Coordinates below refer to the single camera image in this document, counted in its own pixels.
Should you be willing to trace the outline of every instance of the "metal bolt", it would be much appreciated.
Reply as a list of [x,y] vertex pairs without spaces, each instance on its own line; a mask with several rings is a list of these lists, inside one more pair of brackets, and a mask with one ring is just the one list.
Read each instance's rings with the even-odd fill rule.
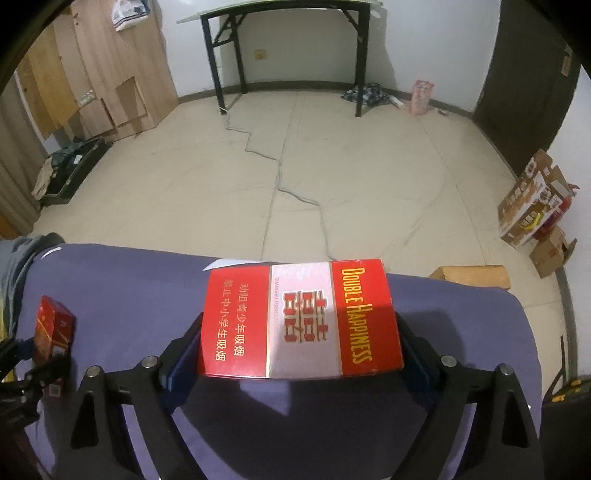
[[452,357],[451,355],[443,355],[441,358],[441,362],[446,367],[455,367],[457,365],[457,360]]
[[513,370],[513,367],[507,364],[501,364],[499,370],[501,370],[501,373],[503,375],[513,375],[513,373],[515,372],[515,370]]
[[147,356],[142,360],[142,367],[152,368],[158,363],[158,357],[154,355]]
[[86,371],[87,377],[96,377],[98,374],[100,374],[100,367],[98,365],[93,365]]

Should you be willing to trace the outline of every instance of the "white paper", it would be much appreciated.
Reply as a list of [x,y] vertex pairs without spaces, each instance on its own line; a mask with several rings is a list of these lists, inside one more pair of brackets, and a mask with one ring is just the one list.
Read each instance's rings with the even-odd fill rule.
[[213,270],[214,268],[231,267],[233,265],[246,265],[251,263],[264,263],[261,260],[236,260],[235,258],[220,258],[215,262],[210,263],[203,271]]

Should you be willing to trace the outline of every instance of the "cardboard box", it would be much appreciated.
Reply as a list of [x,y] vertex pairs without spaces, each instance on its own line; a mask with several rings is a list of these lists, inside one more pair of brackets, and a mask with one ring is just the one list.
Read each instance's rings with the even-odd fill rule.
[[514,248],[526,243],[573,192],[543,150],[531,158],[498,207],[499,234]]
[[[35,324],[33,363],[42,365],[57,355],[68,355],[74,331],[74,316],[59,302],[43,295]],[[63,396],[64,381],[58,379],[44,391],[49,397]]]
[[540,240],[530,253],[531,261],[540,278],[552,275],[562,267],[573,254],[576,244],[577,239],[568,243],[564,232],[557,225]]

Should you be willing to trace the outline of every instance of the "wooden board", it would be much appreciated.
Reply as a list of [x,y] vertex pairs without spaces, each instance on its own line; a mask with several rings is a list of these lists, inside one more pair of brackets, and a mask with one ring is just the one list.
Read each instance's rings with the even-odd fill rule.
[[87,92],[92,90],[92,84],[78,48],[74,19],[69,10],[57,16],[53,21],[53,30],[68,83],[76,100],[80,101]]
[[86,70],[98,98],[119,118],[113,91],[135,77],[146,111],[160,123],[177,105],[178,97],[155,15],[132,28],[116,32],[111,21],[112,0],[76,0],[74,28]]
[[509,290],[511,280],[503,265],[461,265],[439,267],[429,278],[461,283],[471,287],[499,287]]
[[43,103],[41,93],[39,93],[39,88],[37,87],[37,81],[33,75],[33,68],[27,55],[21,60],[17,68],[17,74],[18,80],[21,82],[22,94],[27,101],[33,120],[41,132],[41,136],[47,139],[60,126],[53,122],[45,107],[45,103]]
[[105,139],[109,142],[117,142],[117,140],[131,137],[132,135],[138,135],[141,132],[145,132],[146,130],[150,130],[154,127],[156,127],[156,124],[154,123],[151,115],[148,114],[136,118],[131,122],[127,122],[126,124],[119,125],[115,130],[109,132]]
[[146,114],[146,107],[139,94],[135,77],[118,85],[106,98],[110,106],[109,113],[115,125],[126,124]]
[[82,127],[86,138],[92,138],[112,130],[114,125],[103,100],[96,99],[80,109]]
[[54,124],[67,124],[78,111],[78,103],[61,63],[52,25],[39,35],[27,56],[49,116]]

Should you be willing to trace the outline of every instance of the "purple cloth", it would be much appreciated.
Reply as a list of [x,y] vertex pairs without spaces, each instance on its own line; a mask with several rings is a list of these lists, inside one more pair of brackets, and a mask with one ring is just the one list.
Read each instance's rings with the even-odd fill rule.
[[[72,349],[76,386],[86,369],[128,369],[159,355],[203,310],[214,258],[166,252],[63,245],[39,255],[29,270],[18,338],[30,338],[42,295],[77,318]],[[497,288],[465,287],[429,278],[388,275],[397,312],[436,351],[464,365],[514,366],[536,427],[541,371],[534,337],[519,301]],[[22,375],[28,365],[20,365]],[[45,400],[41,420],[27,428],[51,470],[66,409]],[[471,409],[466,409],[446,470],[453,477]],[[158,479],[132,408],[126,419],[142,471]],[[330,381],[200,378],[174,419],[210,480],[390,477],[408,452],[425,414],[397,374]]]

